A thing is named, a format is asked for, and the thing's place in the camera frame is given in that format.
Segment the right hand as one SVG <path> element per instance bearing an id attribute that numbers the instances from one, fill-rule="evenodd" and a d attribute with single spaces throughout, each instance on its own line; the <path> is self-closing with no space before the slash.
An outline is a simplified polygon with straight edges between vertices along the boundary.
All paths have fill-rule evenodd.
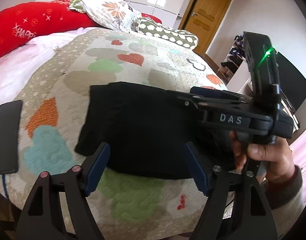
<path id="1" fill-rule="evenodd" d="M 234 153 L 235 166 L 242 170 L 248 159 L 267 161 L 266 172 L 257 177 L 258 181 L 266 178 L 273 184 L 280 184 L 290 180 L 295 173 L 293 153 L 286 139 L 277 137 L 274 145 L 249 144 L 243 146 L 237 139 L 236 132 L 229 132 L 232 140 L 231 148 Z"/>

